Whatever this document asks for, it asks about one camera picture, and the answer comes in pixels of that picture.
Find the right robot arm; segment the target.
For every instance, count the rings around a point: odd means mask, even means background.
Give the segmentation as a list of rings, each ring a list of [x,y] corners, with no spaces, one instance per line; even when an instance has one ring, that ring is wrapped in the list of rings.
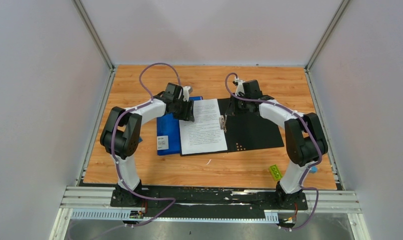
[[[263,94],[257,80],[245,81],[236,77],[235,92],[230,94],[228,115],[253,113],[281,127],[285,133],[285,147],[290,162],[278,181],[275,202],[287,209],[295,202],[295,194],[305,189],[304,181],[312,167],[322,162],[328,144],[316,113],[292,110],[269,95]]]

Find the printed paper sheet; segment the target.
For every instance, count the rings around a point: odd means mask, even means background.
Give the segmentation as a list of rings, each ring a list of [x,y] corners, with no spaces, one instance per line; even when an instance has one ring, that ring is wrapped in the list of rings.
[[[225,132],[221,129],[221,113],[217,99],[196,100],[194,121],[179,121],[181,155],[227,152]]]

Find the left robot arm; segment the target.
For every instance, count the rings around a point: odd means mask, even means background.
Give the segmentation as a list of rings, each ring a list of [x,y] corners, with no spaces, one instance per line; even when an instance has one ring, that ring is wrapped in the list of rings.
[[[131,207],[145,198],[142,181],[137,174],[135,152],[144,124],[171,114],[174,119],[194,122],[194,101],[191,86],[168,83],[166,89],[134,107],[113,107],[102,130],[100,144],[114,161],[119,188],[125,190],[123,200]]]

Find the beige card sheet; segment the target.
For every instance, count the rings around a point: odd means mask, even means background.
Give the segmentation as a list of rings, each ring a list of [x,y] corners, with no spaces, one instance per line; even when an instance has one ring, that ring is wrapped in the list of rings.
[[[198,100],[204,99],[200,96],[194,97],[194,101]],[[284,146],[279,127],[275,123],[255,114],[225,116],[230,99],[220,98],[217,100],[221,114],[221,129],[224,130],[227,151],[214,153],[232,153],[281,148]]]

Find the blue file folder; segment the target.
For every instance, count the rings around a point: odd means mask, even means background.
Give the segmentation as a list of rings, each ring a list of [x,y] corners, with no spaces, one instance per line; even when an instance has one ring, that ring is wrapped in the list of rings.
[[[172,113],[166,110],[165,115],[156,119],[157,137],[167,137],[168,148],[162,147],[157,150],[158,156],[180,154],[181,137],[179,120],[173,117]]]

